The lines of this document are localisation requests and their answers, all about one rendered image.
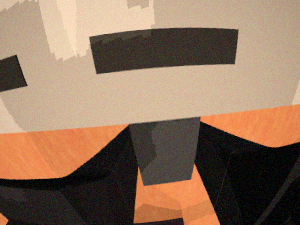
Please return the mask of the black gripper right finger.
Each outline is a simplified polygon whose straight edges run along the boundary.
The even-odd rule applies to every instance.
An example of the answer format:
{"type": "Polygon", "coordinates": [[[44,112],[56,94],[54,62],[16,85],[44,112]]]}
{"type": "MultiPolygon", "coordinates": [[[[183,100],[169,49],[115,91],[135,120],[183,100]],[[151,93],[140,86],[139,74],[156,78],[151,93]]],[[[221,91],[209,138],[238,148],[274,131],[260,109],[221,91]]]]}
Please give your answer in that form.
{"type": "Polygon", "coordinates": [[[220,225],[260,225],[300,177],[300,143],[264,147],[199,123],[195,168],[220,225]]]}

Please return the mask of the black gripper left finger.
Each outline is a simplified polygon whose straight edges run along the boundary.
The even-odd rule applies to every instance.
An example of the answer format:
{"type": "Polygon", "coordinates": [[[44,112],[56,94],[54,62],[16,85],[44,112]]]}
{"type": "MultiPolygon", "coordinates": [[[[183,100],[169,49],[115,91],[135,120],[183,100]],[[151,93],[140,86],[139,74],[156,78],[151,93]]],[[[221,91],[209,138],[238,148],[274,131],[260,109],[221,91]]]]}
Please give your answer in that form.
{"type": "Polygon", "coordinates": [[[0,178],[0,213],[38,225],[134,225],[138,161],[130,127],[57,178],[0,178]]]}

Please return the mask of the black two-prong plug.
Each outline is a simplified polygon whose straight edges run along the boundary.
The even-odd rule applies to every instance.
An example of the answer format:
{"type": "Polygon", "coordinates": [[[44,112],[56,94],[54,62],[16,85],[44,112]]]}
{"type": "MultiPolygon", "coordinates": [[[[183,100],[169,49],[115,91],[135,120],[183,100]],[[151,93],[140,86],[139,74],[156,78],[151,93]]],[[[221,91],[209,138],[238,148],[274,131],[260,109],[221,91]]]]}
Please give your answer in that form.
{"type": "Polygon", "coordinates": [[[129,124],[143,186],[191,180],[200,117],[129,124]]]}

